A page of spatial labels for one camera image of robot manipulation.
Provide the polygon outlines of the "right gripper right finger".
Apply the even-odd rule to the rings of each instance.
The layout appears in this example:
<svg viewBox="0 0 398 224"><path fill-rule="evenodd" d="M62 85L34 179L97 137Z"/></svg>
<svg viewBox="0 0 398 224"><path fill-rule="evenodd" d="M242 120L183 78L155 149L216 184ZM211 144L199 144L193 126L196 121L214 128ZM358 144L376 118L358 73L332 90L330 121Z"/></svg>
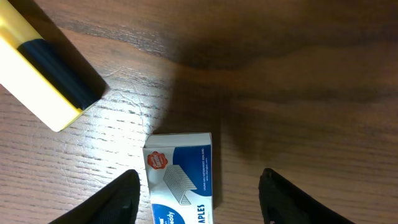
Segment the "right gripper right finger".
<svg viewBox="0 0 398 224"><path fill-rule="evenodd" d="M271 168L260 176L259 201L265 224L353 224Z"/></svg>

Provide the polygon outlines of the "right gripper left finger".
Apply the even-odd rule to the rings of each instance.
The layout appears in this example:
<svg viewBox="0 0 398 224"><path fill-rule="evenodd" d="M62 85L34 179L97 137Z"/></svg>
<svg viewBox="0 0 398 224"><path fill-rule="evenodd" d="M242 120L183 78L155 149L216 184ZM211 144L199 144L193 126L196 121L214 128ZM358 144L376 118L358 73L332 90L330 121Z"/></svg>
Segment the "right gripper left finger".
<svg viewBox="0 0 398 224"><path fill-rule="evenodd" d="M129 169L50 224L132 224L139 209L140 180Z"/></svg>

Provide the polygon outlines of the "small blue staples box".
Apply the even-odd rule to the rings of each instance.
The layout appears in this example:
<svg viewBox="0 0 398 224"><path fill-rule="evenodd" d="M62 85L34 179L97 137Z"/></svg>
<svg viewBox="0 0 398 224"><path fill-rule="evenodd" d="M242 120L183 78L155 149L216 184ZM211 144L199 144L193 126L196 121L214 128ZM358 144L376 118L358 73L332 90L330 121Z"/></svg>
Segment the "small blue staples box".
<svg viewBox="0 0 398 224"><path fill-rule="evenodd" d="M143 147L155 224L212 224L210 133L154 134Z"/></svg>

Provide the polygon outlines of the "yellow highlighter marker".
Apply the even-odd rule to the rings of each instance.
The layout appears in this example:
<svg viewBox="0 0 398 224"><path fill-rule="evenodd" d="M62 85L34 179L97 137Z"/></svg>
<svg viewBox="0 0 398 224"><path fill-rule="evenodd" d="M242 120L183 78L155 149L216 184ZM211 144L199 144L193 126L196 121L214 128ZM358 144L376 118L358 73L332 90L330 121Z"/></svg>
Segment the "yellow highlighter marker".
<svg viewBox="0 0 398 224"><path fill-rule="evenodd" d="M6 0L1 1L1 85L55 132L101 98Z"/></svg>

